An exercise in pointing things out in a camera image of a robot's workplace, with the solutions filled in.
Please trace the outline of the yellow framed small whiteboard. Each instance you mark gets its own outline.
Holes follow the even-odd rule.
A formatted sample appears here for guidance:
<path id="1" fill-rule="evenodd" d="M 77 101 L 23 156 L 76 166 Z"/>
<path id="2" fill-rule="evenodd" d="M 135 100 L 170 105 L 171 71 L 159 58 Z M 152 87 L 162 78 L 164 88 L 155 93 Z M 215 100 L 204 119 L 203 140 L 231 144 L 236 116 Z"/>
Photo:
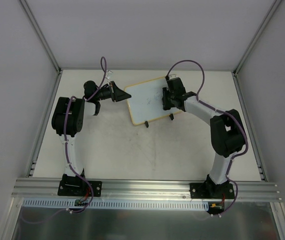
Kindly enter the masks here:
<path id="1" fill-rule="evenodd" d="M 133 125 L 146 124 L 181 112 L 175 107 L 163 110 L 163 88 L 166 87 L 166 79 L 162 76 L 124 88 L 124 91 L 131 95 L 126 101 Z"/>

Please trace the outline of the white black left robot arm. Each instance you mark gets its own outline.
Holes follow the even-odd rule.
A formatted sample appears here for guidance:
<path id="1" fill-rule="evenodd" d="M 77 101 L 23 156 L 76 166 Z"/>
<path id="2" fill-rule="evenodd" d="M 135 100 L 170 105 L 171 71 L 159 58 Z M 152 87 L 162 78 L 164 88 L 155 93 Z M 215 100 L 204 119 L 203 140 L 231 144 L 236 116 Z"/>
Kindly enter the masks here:
<path id="1" fill-rule="evenodd" d="M 64 149 L 65 170 L 59 182 L 58 196 L 100 197 L 101 181 L 85 181 L 83 161 L 76 150 L 77 136 L 83 128 L 85 115 L 96 116 L 100 101 L 111 99 L 120 102 L 132 96 L 118 88 L 114 81 L 98 86 L 94 81 L 84 83 L 83 98 L 60 97 L 57 101 L 51 126 L 59 135 Z"/>

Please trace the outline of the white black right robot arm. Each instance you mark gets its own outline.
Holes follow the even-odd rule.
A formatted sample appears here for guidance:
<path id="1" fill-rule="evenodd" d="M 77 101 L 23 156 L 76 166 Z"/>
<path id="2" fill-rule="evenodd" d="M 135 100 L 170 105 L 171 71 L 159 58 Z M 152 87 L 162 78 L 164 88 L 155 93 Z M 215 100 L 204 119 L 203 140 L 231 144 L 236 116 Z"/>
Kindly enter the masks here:
<path id="1" fill-rule="evenodd" d="M 221 199 L 226 196 L 232 199 L 229 192 L 232 184 L 228 178 L 233 160 L 248 150 L 248 139 L 237 110 L 223 111 L 200 100 L 199 96 L 186 92 L 179 77 L 165 77 L 167 86 L 162 89 L 164 110 L 177 108 L 192 114 L 210 127 L 210 141 L 215 151 L 214 161 L 206 180 L 199 186 L 190 187 L 192 198 Z"/>

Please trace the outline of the aluminium mounting rail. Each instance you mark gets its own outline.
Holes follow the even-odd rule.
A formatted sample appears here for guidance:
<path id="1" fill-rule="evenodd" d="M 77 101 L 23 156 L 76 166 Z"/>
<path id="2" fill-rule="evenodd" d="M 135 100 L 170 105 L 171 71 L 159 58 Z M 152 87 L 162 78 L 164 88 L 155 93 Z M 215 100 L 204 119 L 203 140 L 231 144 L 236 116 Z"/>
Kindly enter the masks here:
<path id="1" fill-rule="evenodd" d="M 194 188 L 189 181 L 178 180 L 120 180 L 102 179 L 101 198 L 120 200 L 190 200 Z M 18 178 L 12 197 L 57 197 L 59 178 Z M 283 196 L 276 183 L 264 181 L 239 181 L 239 202 L 282 202 Z"/>

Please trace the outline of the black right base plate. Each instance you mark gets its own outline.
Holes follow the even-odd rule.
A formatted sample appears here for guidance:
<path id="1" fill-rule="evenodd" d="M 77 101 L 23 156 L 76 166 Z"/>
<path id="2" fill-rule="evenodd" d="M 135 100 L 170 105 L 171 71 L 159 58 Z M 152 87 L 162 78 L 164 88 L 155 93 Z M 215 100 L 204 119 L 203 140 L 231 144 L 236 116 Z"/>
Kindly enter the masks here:
<path id="1" fill-rule="evenodd" d="M 233 200 L 235 198 L 234 187 L 230 182 L 218 185 L 193 182 L 189 184 L 189 192 L 192 199 L 222 199 L 225 197 Z"/>

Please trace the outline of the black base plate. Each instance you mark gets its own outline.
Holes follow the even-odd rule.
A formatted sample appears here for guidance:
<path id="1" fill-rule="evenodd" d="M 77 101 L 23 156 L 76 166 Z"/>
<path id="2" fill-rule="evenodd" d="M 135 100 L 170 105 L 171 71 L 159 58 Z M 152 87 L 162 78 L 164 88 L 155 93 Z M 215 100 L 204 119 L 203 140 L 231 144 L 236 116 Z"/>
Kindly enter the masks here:
<path id="1" fill-rule="evenodd" d="M 189 192 L 192 199 L 222 199 L 225 197 L 233 200 L 235 198 L 234 187 L 230 182 L 218 185 L 193 182 L 189 184 Z"/>
<path id="2" fill-rule="evenodd" d="M 91 188 L 78 176 L 68 176 L 64 174 L 59 182 L 57 191 L 58 196 L 63 197 L 100 197 L 102 191 L 102 182 L 90 180 Z"/>

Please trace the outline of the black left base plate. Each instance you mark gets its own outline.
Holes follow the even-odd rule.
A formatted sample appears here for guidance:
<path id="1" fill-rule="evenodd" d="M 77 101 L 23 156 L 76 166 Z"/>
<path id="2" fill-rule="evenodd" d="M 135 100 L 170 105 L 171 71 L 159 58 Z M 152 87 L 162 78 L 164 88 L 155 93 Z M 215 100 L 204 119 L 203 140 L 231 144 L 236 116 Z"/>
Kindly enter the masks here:
<path id="1" fill-rule="evenodd" d="M 91 188 L 78 176 L 68 176 L 64 174 L 59 182 L 57 191 L 58 196 L 63 197 L 100 197 L 102 191 L 102 182 L 90 180 Z"/>

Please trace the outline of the left aluminium frame post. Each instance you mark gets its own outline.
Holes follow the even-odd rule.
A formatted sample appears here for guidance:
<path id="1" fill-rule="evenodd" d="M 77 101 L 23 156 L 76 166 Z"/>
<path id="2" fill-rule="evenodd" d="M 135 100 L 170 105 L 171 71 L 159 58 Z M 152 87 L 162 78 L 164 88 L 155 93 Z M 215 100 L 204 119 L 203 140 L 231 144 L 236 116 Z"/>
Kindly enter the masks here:
<path id="1" fill-rule="evenodd" d="M 57 73 L 60 73 L 61 67 L 60 67 L 51 47 L 49 46 L 48 41 L 47 41 L 47 39 L 46 39 L 46 37 L 45 37 L 37 19 L 36 19 L 32 9 L 31 9 L 28 1 L 27 0 L 18 0 L 18 2 L 20 4 L 20 6 L 22 7 L 28 21 L 30 22 L 30 24 L 31 24 L 37 38 L 39 39 L 47 57 L 49 58 L 53 68 L 55 69 L 55 71 Z"/>

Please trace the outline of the aluminium frame post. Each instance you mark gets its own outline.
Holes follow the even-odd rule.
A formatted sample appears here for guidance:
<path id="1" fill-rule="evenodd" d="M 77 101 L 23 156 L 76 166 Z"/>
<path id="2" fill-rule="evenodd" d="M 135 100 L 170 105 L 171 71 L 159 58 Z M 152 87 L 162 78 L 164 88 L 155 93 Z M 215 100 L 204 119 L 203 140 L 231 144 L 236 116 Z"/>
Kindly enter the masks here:
<path id="1" fill-rule="evenodd" d="M 243 53 L 243 55 L 241 56 L 239 62 L 236 65 L 236 67 L 232 71 L 232 73 L 235 76 L 238 75 L 238 73 L 240 72 L 240 70 L 242 69 L 244 64 L 246 63 L 247 59 L 251 55 L 251 53 L 254 50 L 255 46 L 257 45 L 260 37 L 264 33 L 265 29 L 267 28 L 268 24 L 272 20 L 273 16 L 275 15 L 276 11 L 278 10 L 278 8 L 280 7 L 282 2 L 283 2 L 283 0 L 274 0 L 272 2 L 272 4 L 269 7 L 267 13 L 263 17 L 261 23 L 259 24 L 259 26 L 258 26 L 257 30 L 255 31 L 253 37 L 251 38 L 247 48 L 245 49 L 245 52 Z"/>
<path id="2" fill-rule="evenodd" d="M 28 21 L 30 22 L 30 24 L 31 24 L 37 38 L 39 39 L 47 57 L 49 58 L 53 68 L 55 69 L 55 71 L 57 73 L 60 73 L 61 67 L 60 67 L 51 47 L 49 46 L 48 41 L 47 41 L 47 39 L 46 39 L 46 37 L 45 37 L 37 19 L 36 19 L 32 9 L 31 9 L 28 1 L 27 0 L 18 0 L 18 2 L 20 4 L 20 6 L 22 7 Z"/>

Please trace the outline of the right aluminium frame post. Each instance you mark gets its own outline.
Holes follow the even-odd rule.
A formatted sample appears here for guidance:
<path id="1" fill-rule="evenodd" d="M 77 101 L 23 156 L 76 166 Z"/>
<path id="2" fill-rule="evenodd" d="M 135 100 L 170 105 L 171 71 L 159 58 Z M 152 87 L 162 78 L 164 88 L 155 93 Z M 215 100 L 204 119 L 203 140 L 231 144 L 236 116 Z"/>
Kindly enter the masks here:
<path id="1" fill-rule="evenodd" d="M 273 16 L 275 15 L 276 11 L 278 10 L 278 8 L 280 7 L 282 2 L 283 2 L 283 0 L 274 0 L 272 2 L 272 4 L 269 7 L 267 13 L 263 17 L 261 23 L 259 24 L 259 26 L 258 26 L 257 30 L 255 31 L 253 37 L 251 38 L 247 48 L 245 49 L 245 52 L 243 53 L 243 55 L 241 56 L 239 62 L 236 65 L 236 67 L 232 71 L 232 73 L 235 76 L 238 75 L 238 73 L 240 72 L 240 70 L 242 69 L 244 64 L 246 63 L 247 59 L 251 55 L 251 53 L 254 50 L 255 46 L 257 45 L 260 37 L 264 33 L 265 29 L 267 28 L 268 24 L 272 20 Z"/>

